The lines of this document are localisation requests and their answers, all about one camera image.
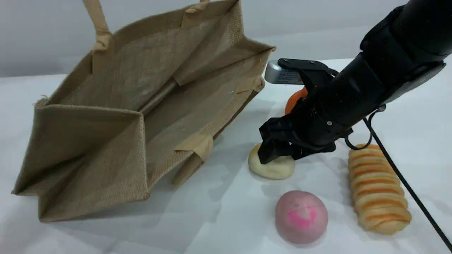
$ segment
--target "orange fruit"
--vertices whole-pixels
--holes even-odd
[[[300,91],[292,94],[292,96],[287,101],[284,114],[286,114],[286,115],[289,114],[292,111],[292,109],[295,107],[295,104],[297,103],[297,101],[300,98],[306,98],[307,95],[308,95],[308,90],[306,90],[306,87],[303,87],[303,89],[301,89]]]

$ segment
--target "baked pastry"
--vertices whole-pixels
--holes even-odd
[[[354,208],[364,229],[392,235],[411,222],[400,180],[377,145],[351,150],[348,170]]]
[[[410,222],[410,212],[401,207],[369,209],[359,215],[359,223],[366,230],[385,235],[402,231]]]
[[[257,144],[248,157],[248,167],[254,173],[273,180],[289,178],[295,171],[295,161],[291,156],[278,157],[267,164],[260,163],[257,154],[261,144]]]

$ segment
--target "pink dough ball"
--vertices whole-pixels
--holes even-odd
[[[276,228],[282,238],[295,244],[308,244],[326,230],[328,212],[314,194],[290,191],[276,205]]]

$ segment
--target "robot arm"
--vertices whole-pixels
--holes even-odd
[[[299,78],[308,96],[259,128],[261,163],[334,151],[334,141],[347,141],[354,124],[440,72],[452,53],[452,1],[410,0],[372,28],[360,49],[340,73],[317,61],[268,64],[268,82]]]

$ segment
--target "white tablecloth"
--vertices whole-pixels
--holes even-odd
[[[324,61],[341,70],[348,60]],[[281,116],[287,98],[300,86],[266,88],[215,140],[212,156],[182,187],[163,178],[144,202],[95,214],[89,220],[43,224],[36,197],[10,194],[31,132],[33,106],[50,95],[64,75],[0,79],[0,253],[234,254],[234,253],[448,253],[445,244],[407,193],[411,224],[393,236],[363,231],[353,211],[345,143],[333,153],[298,160],[295,174],[283,181],[252,175],[251,148],[258,128]],[[449,125],[452,68],[388,105],[372,125],[395,164],[452,239],[452,186]],[[363,123],[354,143],[367,141]],[[309,246],[293,246],[274,227],[278,198],[299,189],[326,205],[326,234]]]

